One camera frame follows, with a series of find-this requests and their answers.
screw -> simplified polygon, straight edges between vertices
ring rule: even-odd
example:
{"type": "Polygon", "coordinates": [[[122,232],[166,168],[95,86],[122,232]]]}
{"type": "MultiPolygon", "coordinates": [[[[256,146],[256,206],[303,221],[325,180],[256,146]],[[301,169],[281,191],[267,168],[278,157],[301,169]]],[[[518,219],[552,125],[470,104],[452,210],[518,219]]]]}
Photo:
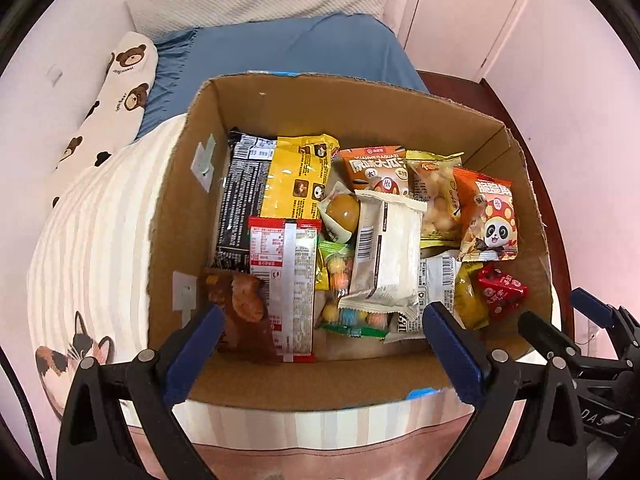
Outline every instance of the screw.
{"type": "Polygon", "coordinates": [[[93,365],[94,365],[93,357],[85,357],[84,359],[82,359],[82,361],[80,361],[80,367],[82,368],[82,370],[88,370],[93,365]]]}
{"type": "Polygon", "coordinates": [[[154,352],[151,348],[145,348],[142,352],[138,354],[138,361],[142,361],[143,363],[148,363],[156,356],[156,352],[154,352]]]}
{"type": "Polygon", "coordinates": [[[507,362],[507,359],[509,359],[509,354],[507,354],[507,352],[505,352],[504,350],[497,348],[493,352],[491,352],[491,357],[494,359],[494,361],[505,363],[507,362]]]}
{"type": "Polygon", "coordinates": [[[563,370],[566,367],[566,361],[562,359],[560,356],[556,356],[551,359],[553,366],[558,368],[559,370],[563,370]]]}

bear print pillow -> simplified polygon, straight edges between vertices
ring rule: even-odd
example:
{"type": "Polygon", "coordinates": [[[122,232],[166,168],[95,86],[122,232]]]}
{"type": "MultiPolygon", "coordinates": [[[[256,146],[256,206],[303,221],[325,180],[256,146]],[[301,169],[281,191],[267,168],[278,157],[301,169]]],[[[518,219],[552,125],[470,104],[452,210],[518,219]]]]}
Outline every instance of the bear print pillow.
{"type": "Polygon", "coordinates": [[[47,183],[51,206],[76,178],[88,176],[87,171],[95,171],[136,139],[157,65],[158,51],[153,42],[136,32],[125,34],[111,51],[100,93],[60,154],[47,183]]]}

blue bed sheet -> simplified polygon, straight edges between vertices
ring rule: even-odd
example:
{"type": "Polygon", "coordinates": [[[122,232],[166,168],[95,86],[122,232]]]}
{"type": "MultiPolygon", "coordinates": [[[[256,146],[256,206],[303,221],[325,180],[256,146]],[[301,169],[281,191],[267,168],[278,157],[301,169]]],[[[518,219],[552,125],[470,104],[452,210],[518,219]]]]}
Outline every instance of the blue bed sheet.
{"type": "Polygon", "coordinates": [[[263,70],[352,76],[427,92],[395,35],[372,16],[332,14],[171,32],[137,139],[185,113],[204,80],[263,70]]]}

yellow snack package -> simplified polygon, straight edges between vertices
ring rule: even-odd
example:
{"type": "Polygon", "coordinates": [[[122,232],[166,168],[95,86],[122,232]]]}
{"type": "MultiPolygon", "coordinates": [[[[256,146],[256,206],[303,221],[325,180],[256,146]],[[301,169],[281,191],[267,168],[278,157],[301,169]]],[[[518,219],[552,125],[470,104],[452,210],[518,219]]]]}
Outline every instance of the yellow snack package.
{"type": "Polygon", "coordinates": [[[412,170],[412,193],[429,203],[422,217],[420,248],[460,245],[460,200],[453,168],[460,166],[462,153],[436,155],[409,150],[406,164],[412,170]]]}
{"type": "Polygon", "coordinates": [[[329,290],[329,272],[324,265],[319,246],[316,251],[316,290],[329,290]]]}
{"type": "Polygon", "coordinates": [[[482,262],[465,262],[456,277],[453,306],[465,328],[478,330],[489,324],[489,309],[474,291],[471,274],[482,269],[482,262]]]}
{"type": "Polygon", "coordinates": [[[336,139],[327,134],[278,137],[264,189],[260,216],[320,218],[318,202],[331,169],[336,139]]]}

black snack package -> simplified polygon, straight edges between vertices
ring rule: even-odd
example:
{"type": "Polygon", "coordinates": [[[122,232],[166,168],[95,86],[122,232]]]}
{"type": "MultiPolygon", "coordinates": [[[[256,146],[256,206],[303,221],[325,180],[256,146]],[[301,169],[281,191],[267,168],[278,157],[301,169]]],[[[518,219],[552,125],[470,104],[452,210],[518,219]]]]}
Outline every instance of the black snack package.
{"type": "Polygon", "coordinates": [[[276,140],[254,137],[233,128],[229,171],[223,182],[216,265],[249,272],[249,216],[260,216],[264,187],[276,140]]]}

